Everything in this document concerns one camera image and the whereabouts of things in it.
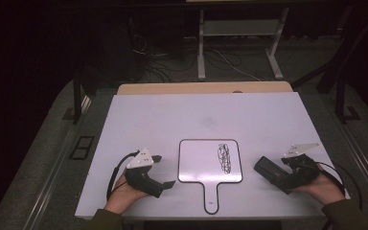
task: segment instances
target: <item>dark background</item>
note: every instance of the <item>dark background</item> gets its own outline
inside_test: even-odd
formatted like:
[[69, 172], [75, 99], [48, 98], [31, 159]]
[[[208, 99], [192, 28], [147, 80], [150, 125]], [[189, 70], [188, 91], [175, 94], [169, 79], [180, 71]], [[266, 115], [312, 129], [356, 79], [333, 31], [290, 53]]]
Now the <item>dark background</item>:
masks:
[[[353, 24], [346, 37], [355, 36], [368, 21], [368, 1], [364, 5], [356, 9], [354, 23], [359, 23]], [[316, 39], [334, 35], [344, 7], [293, 7], [284, 36], [307, 35]], [[274, 7], [266, 13], [278, 10]], [[247, 13], [233, 11], [227, 15], [236, 18]], [[127, 16], [135, 19], [133, 28], [126, 24]], [[209, 16], [219, 17], [219, 13], [210, 12]], [[197, 11], [64, 14], [54, 2], [1, 0], [0, 200], [54, 99], [77, 70], [82, 73], [85, 90], [92, 94], [98, 87], [117, 87], [119, 83], [134, 81], [139, 78], [140, 63], [135, 62], [130, 51], [131, 33], [143, 35], [151, 45], [180, 55], [182, 37], [197, 36], [197, 17]], [[127, 76], [115, 77], [118, 71], [125, 71]], [[352, 85], [365, 85], [361, 95], [368, 103], [368, 35], [343, 73], [350, 76]]]

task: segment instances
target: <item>wire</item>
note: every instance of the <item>wire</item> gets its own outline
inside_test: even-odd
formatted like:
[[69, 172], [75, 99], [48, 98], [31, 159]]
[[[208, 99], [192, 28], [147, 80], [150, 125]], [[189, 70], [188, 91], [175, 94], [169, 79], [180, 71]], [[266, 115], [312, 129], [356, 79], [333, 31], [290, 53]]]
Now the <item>wire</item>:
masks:
[[112, 194], [113, 194], [113, 192], [115, 192], [115, 190], [117, 190], [117, 189], [121, 188], [121, 186], [123, 186], [123, 185], [124, 185], [124, 184], [126, 184], [126, 183], [127, 183], [127, 181], [125, 181], [124, 183], [122, 183], [122, 184], [120, 184], [120, 185], [116, 186], [116, 187], [115, 187], [115, 189], [113, 189], [113, 190], [112, 190]]
[[363, 200], [362, 200], [362, 193], [361, 193], [361, 190], [360, 190], [357, 182], [354, 180], [354, 177], [345, 168], [343, 168], [340, 164], [338, 164], [334, 161], [333, 161], [333, 164], [336, 165], [338, 168], [340, 168], [342, 171], [344, 171], [349, 176], [349, 178], [351, 178], [352, 182], [354, 183], [355, 189], [357, 191], [357, 198], [358, 198], [358, 201], [359, 201], [359, 209], [361, 211], [362, 207], [363, 207]]
[[168, 75], [168, 74], [166, 74], [165, 72], [163, 72], [162, 70], [157, 69], [157, 68], [155, 68], [155, 67], [153, 67], [153, 66], [151, 66], [151, 65], [148, 65], [148, 68], [150, 68], [150, 69], [151, 69], [151, 71], [152, 71], [153, 73], [159, 73], [159, 74], [162, 76], [162, 78], [163, 78], [163, 77], [166, 77], [166, 79], [167, 79], [169, 82], [173, 82], [173, 80], [169, 77], [169, 75]]
[[194, 56], [194, 58], [193, 58], [193, 60], [192, 60], [192, 62], [190, 64], [190, 66], [188, 66], [188, 67], [186, 67], [184, 69], [179, 69], [179, 70], [177, 70], [177, 69], [171, 69], [167, 65], [162, 64], [162, 63], [157, 62], [157, 61], [153, 61], [151, 64], [158, 64], [158, 65], [162, 66], [165, 70], [172, 71], [172, 72], [184, 72], [184, 71], [187, 71], [187, 70], [192, 69], [194, 67], [194, 64], [195, 63], [196, 63], [196, 56]]
[[109, 200], [110, 198], [110, 195], [112, 194], [113, 190], [112, 190], [112, 187], [113, 187], [113, 184], [115, 182], [115, 178], [116, 176], [118, 175], [118, 171], [119, 171], [119, 168], [121, 168], [122, 164], [130, 157], [130, 156], [136, 156], [137, 153], [139, 153], [139, 150], [136, 151], [136, 152], [132, 152], [128, 155], [126, 155], [124, 158], [122, 158], [122, 160], [119, 162], [118, 166], [113, 169], [113, 173], [110, 177], [110, 180], [109, 180], [109, 184], [108, 184], [108, 188], [107, 188], [107, 191], [106, 191], [106, 200]]
[[234, 69], [234, 70], [236, 70], [236, 71], [238, 71], [238, 72], [240, 72], [241, 74], [245, 74], [246, 76], [249, 76], [249, 77], [252, 77], [253, 79], [255, 79], [255, 80], [257, 80], [257, 81], [261, 81], [260, 79], [258, 79], [258, 78], [256, 78], [255, 76], [253, 76], [253, 75], [250, 75], [250, 74], [247, 74], [247, 73], [244, 73], [242, 70], [239, 70], [239, 69], [237, 69], [235, 66], [233, 66], [232, 64], [231, 64], [231, 62], [229, 62], [227, 59], [226, 59], [226, 57], [223, 55], [223, 54], [221, 54], [219, 51], [217, 51], [217, 50], [213, 50], [214, 52], [216, 52], [217, 54], [219, 54], [225, 61], [226, 61], [226, 63], [228, 63], [229, 64], [229, 66], [231, 66], [232, 67], [232, 69]]
[[149, 72], [152, 72], [156, 77], [158, 77], [158, 79], [160, 79], [163, 83], [165, 82], [163, 76], [161, 76], [159, 73], [155, 72], [154, 70], [152, 69], [149, 69], [149, 68], [146, 68], [145, 67], [145, 70], [149, 71]]

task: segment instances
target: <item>black cable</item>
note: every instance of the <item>black cable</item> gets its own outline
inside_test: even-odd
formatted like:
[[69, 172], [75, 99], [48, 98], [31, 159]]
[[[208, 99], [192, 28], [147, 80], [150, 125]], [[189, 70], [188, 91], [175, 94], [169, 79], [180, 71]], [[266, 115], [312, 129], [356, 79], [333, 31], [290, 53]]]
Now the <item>black cable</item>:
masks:
[[149, 69], [149, 68], [146, 68], [145, 67], [145, 70], [149, 71], [149, 72], [152, 72], [154, 75], [156, 75], [156, 77], [158, 77], [158, 79], [160, 79], [163, 83], [165, 82], [165, 79], [163, 78], [162, 75], [160, 75], [159, 73], [155, 72], [154, 70], [152, 69]]
[[150, 68], [153, 72], [155, 73], [159, 73], [161, 76], [164, 76], [166, 77], [166, 79], [169, 81], [169, 82], [173, 82], [173, 80], [169, 77], [168, 74], [166, 74], [165, 72], [163, 72], [162, 70], [158, 69], [158, 68], [155, 68], [151, 65], [148, 65], [148, 68]]
[[[223, 68], [223, 67], [219, 67], [219, 66], [217, 66], [217, 65], [215, 65], [214, 63], [212, 63], [212, 61], [211, 61], [211, 57], [209, 56], [209, 55], [207, 55], [206, 53], [204, 53], [204, 58], [208, 61], [208, 63], [211, 65], [211, 66], [213, 66], [213, 67], [215, 67], [215, 68], [217, 68], [217, 69], [220, 69], [220, 70], [233, 70], [233, 68]], [[228, 65], [228, 63], [226, 63], [226, 62], [223, 62], [223, 61], [220, 61], [219, 60], [219, 62], [222, 62], [222, 63], [225, 63], [225, 66], [227, 66]]]
[[[219, 54], [221, 54], [222, 55], [222, 52], [221, 51], [217, 51], [217, 50], [210, 50], [210, 49], [205, 49], [205, 52], [204, 52], [204, 56], [205, 56], [205, 54], [206, 53], [208, 53], [208, 52], [210, 52], [210, 53], [213, 53], [213, 54], [215, 54], [215, 55], [217, 55], [219, 58], [213, 58], [213, 57], [211, 57], [211, 59], [212, 60], [214, 60], [214, 61], [217, 61], [217, 62], [221, 62], [221, 63], [224, 63], [224, 64], [228, 64], [228, 62], [226, 62], [226, 61], [224, 61], [224, 60], [222, 60], [222, 56], [220, 56]], [[238, 59], [238, 63], [233, 63], [233, 61], [231, 61], [230, 59], [228, 59], [227, 57], [226, 57], [226, 59], [229, 61], [229, 63], [232, 65], [232, 66], [240, 66], [241, 64], [242, 64], [242, 59], [238, 56], [238, 55], [235, 55], [235, 54], [228, 54], [228, 53], [226, 53], [227, 55], [230, 55], [230, 56], [234, 56], [234, 57], [236, 57], [237, 59]]]
[[[342, 171], [344, 171], [352, 180], [352, 182], [354, 183], [355, 185], [355, 188], [356, 188], [356, 191], [357, 191], [357, 196], [358, 196], [358, 200], [359, 200], [359, 210], [361, 211], [362, 210], [362, 195], [361, 195], [361, 191], [360, 191], [360, 188], [358, 187], [357, 185], [357, 182], [354, 180], [354, 178], [352, 177], [352, 175], [345, 169], [343, 168], [341, 165], [335, 163], [334, 161], [332, 161], [334, 165], [336, 165], [338, 168], [340, 168]], [[322, 163], [322, 162], [315, 162], [317, 164], [321, 164], [321, 165], [325, 165], [331, 169], [333, 169], [338, 175], [339, 175], [339, 178], [342, 180], [342, 184], [344, 184], [344, 181], [342, 179], [342, 176], [339, 174], [339, 172], [332, 166], [328, 165], [328, 164], [325, 164], [325, 163]], [[322, 227], [322, 230], [327, 230], [329, 229], [331, 226], [331, 222], [328, 220], [324, 226]]]
[[180, 70], [175, 70], [175, 69], [171, 69], [170, 67], [168, 67], [167, 65], [165, 64], [162, 64], [160, 62], [157, 62], [157, 61], [152, 61], [151, 63], [154, 63], [154, 64], [158, 64], [160, 66], [162, 66], [165, 70], [167, 71], [172, 71], [172, 72], [184, 72], [184, 71], [187, 71], [187, 70], [190, 70], [194, 67], [194, 64], [196, 63], [196, 56], [193, 58], [193, 60], [191, 61], [191, 64], [190, 66], [184, 68], [184, 69], [180, 69]]
[[139, 150], [136, 152], [132, 152], [128, 155], [126, 155], [122, 160], [119, 162], [118, 166], [113, 170], [112, 176], [110, 177], [108, 188], [106, 191], [106, 200], [109, 200], [110, 195], [114, 190], [112, 190], [113, 184], [115, 183], [115, 178], [118, 175], [119, 168], [121, 168], [122, 164], [130, 157], [130, 156], [136, 156], [137, 153], [139, 153]]
[[120, 184], [120, 185], [116, 186], [116, 187], [112, 190], [112, 194], [113, 194], [113, 192], [115, 192], [115, 190], [117, 190], [117, 189], [121, 188], [121, 186], [123, 186], [123, 185], [124, 185], [124, 184], [126, 184], [126, 183], [127, 183], [127, 181], [125, 181], [124, 183], [122, 183], [122, 184]]
[[344, 171], [349, 176], [349, 178], [351, 178], [352, 182], [354, 183], [355, 189], [357, 191], [357, 198], [358, 198], [358, 201], [359, 201], [359, 209], [361, 211], [362, 207], [363, 207], [363, 197], [362, 197], [362, 193], [361, 193], [361, 190], [360, 190], [357, 182], [354, 180], [354, 177], [345, 168], [343, 168], [340, 164], [338, 164], [334, 161], [333, 161], [333, 164], [336, 165], [338, 168], [340, 168], [342, 171]]

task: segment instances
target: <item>cable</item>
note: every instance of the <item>cable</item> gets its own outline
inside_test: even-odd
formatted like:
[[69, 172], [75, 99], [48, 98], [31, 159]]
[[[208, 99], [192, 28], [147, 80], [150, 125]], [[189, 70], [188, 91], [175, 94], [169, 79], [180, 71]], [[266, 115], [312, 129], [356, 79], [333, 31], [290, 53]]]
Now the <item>cable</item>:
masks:
[[155, 67], [153, 67], [153, 66], [151, 66], [151, 65], [148, 65], [148, 68], [150, 68], [150, 69], [151, 69], [151, 71], [152, 71], [153, 73], [157, 73], [156, 71], [158, 71], [158, 73], [159, 73], [161, 76], [166, 77], [166, 79], [167, 79], [169, 82], [173, 82], [173, 80], [169, 77], [169, 75], [168, 75], [168, 74], [166, 74], [166, 73], [164, 73], [162, 70], [159, 70], [159, 69], [157, 69], [157, 68], [155, 68]]
[[333, 164], [336, 165], [338, 168], [340, 168], [342, 171], [344, 171], [349, 176], [349, 178], [351, 178], [352, 182], [354, 183], [355, 189], [357, 191], [357, 198], [358, 198], [358, 201], [359, 201], [359, 209], [361, 211], [362, 207], [363, 207], [363, 200], [362, 200], [362, 193], [361, 193], [361, 190], [360, 190], [359, 186], [357, 185], [357, 182], [354, 180], [354, 177], [345, 168], [343, 168], [340, 164], [338, 164], [334, 161], [333, 161]]
[[158, 79], [160, 79], [163, 83], [165, 82], [165, 80], [164, 80], [163, 76], [161, 76], [159, 73], [155, 72], [155, 71], [154, 71], [154, 70], [152, 70], [152, 69], [146, 68], [146, 67], [145, 67], [145, 70], [147, 70], [147, 71], [149, 71], [149, 72], [152, 72], [152, 73], [153, 73], [153, 74], [155, 74], [155, 75], [156, 75], [156, 77], [158, 77]]
[[162, 66], [165, 70], [168, 70], [168, 71], [172, 71], [172, 72], [184, 72], [184, 71], [187, 71], [187, 70], [190, 70], [194, 67], [194, 64], [196, 63], [196, 56], [193, 58], [191, 64], [189, 67], [186, 67], [184, 69], [180, 69], [180, 70], [176, 70], [176, 69], [171, 69], [169, 68], [167, 65], [165, 64], [162, 64], [162, 63], [159, 63], [157, 61], [153, 61], [152, 64], [158, 64], [160, 66]]
[[122, 164], [130, 157], [130, 156], [136, 156], [137, 153], [139, 153], [139, 150], [136, 151], [136, 152], [132, 152], [128, 155], [126, 155], [124, 158], [122, 158], [122, 160], [119, 162], [118, 166], [113, 170], [113, 173], [110, 177], [110, 180], [109, 180], [109, 184], [108, 184], [108, 188], [107, 188], [107, 191], [106, 191], [106, 200], [109, 200], [110, 198], [110, 195], [112, 194], [112, 192], [114, 190], [112, 190], [112, 187], [113, 187], [113, 184], [115, 182], [115, 178], [116, 176], [118, 175], [118, 171], [119, 171], [119, 168], [121, 168]]
[[[352, 175], [345, 169], [343, 168], [341, 165], [337, 164], [336, 162], [332, 161], [334, 165], [336, 165], [338, 168], [340, 168], [342, 171], [344, 171], [352, 180], [352, 182], [354, 183], [355, 185], [355, 188], [356, 188], [356, 191], [357, 191], [357, 196], [358, 196], [358, 202], [359, 202], [359, 210], [361, 211], [362, 210], [362, 194], [361, 194], [361, 190], [360, 188], [358, 187], [357, 185], [357, 182], [354, 180], [354, 178], [352, 177]], [[327, 167], [329, 167], [330, 169], [333, 169], [338, 175], [339, 175], [339, 178], [342, 180], [342, 184], [344, 184], [343, 182], [343, 179], [342, 179], [342, 176], [339, 174], [339, 172], [332, 166], [328, 165], [328, 164], [325, 164], [325, 163], [322, 163], [322, 162], [315, 162], [317, 164], [321, 164], [321, 165], [325, 165]], [[327, 230], [329, 229], [331, 226], [331, 222], [328, 220], [324, 226], [322, 227], [322, 230]]]
[[261, 81], [260, 79], [258, 79], [258, 78], [256, 78], [255, 76], [253, 76], [253, 75], [250, 75], [250, 74], [247, 74], [247, 73], [244, 73], [242, 70], [239, 70], [239, 69], [237, 69], [235, 66], [233, 66], [232, 64], [231, 64], [231, 62], [229, 62], [226, 58], [225, 58], [225, 56], [224, 55], [222, 55], [219, 51], [217, 51], [217, 50], [213, 50], [214, 52], [216, 52], [217, 54], [219, 54], [234, 70], [236, 70], [236, 71], [238, 71], [238, 72], [240, 72], [241, 74], [245, 74], [246, 76], [249, 76], [249, 77], [252, 77], [253, 79], [255, 79], [255, 80], [257, 80], [257, 81]]

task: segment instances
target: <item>white bracket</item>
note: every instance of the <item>white bracket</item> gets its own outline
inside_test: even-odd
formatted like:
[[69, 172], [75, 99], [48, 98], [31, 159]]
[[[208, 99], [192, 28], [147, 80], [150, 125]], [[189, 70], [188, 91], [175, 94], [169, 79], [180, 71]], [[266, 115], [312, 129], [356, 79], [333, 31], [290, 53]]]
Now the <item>white bracket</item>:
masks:
[[304, 153], [307, 153], [310, 150], [316, 149], [318, 147], [322, 146], [321, 143], [315, 143], [315, 144], [304, 144], [304, 145], [292, 145], [287, 153], [285, 154], [285, 158], [290, 158], [294, 156], [299, 156]]
[[144, 148], [127, 164], [127, 169], [151, 166], [154, 163], [148, 148]]

